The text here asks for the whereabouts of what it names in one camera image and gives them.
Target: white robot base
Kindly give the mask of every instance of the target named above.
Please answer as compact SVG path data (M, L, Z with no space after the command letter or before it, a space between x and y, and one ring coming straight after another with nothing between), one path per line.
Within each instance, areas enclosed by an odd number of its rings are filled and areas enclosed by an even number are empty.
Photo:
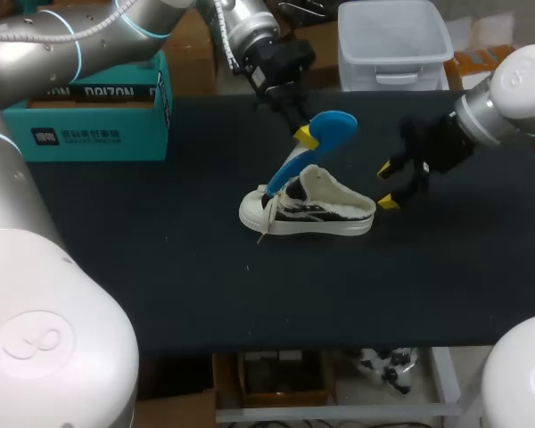
M491 428L535 428L535 317L495 346L481 393Z
M56 244L0 230L0 428L129 428L137 373L115 300Z

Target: teal box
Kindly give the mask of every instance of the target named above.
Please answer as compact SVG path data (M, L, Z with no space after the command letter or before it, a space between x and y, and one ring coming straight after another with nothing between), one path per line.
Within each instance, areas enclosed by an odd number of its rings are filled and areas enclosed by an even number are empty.
M150 101L115 104L121 106L118 108L107 108L108 103L94 108L28 108L28 102L18 103L4 111L4 120L26 161L166 158L172 91L162 51L148 62L113 67L43 96L63 100L75 94L87 106L94 105L91 101L95 99L135 101L139 94Z
M52 0L16 0L16 7L20 13L34 13L38 6L51 2Z

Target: black tablecloth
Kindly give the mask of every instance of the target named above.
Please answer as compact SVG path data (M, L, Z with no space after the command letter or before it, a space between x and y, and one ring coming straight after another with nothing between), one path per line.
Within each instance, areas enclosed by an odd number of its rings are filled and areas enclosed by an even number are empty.
M375 199L409 113L458 94L317 95L359 132L322 166ZM362 237L267 236L238 219L292 148L253 97L176 100L169 159L33 164L67 247L128 313L142 354L490 344L535 315L535 158L520 142L432 178Z

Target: shoe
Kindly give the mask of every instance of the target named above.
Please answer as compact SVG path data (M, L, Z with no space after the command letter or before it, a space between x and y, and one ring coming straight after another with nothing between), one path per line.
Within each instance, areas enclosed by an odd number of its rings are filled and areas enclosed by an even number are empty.
M265 190L261 185L240 204L240 220L262 237L305 233L356 236L373 225L373 200L353 192L317 165L307 166L273 198Z

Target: white cable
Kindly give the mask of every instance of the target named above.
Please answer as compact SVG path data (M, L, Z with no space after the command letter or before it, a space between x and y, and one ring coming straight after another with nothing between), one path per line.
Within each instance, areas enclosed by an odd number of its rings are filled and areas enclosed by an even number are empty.
M214 6L216 7L216 15L218 16L218 25L220 27L220 38L222 39L222 46L224 46L224 54L228 60L228 66L230 70L234 68L238 69L238 61L235 60L230 42L228 41L228 32L226 30L226 21L224 20L224 11L222 10L222 3L220 0L214 0Z
M66 34L64 36L41 36L34 34L21 34L21 33L7 33L0 32L0 42L26 42L26 43L69 43L83 40L84 38L91 37L99 31L106 29L118 18L120 18L125 12L136 3L136 0L127 0L119 9L113 12L107 19L99 24L79 31L75 34Z

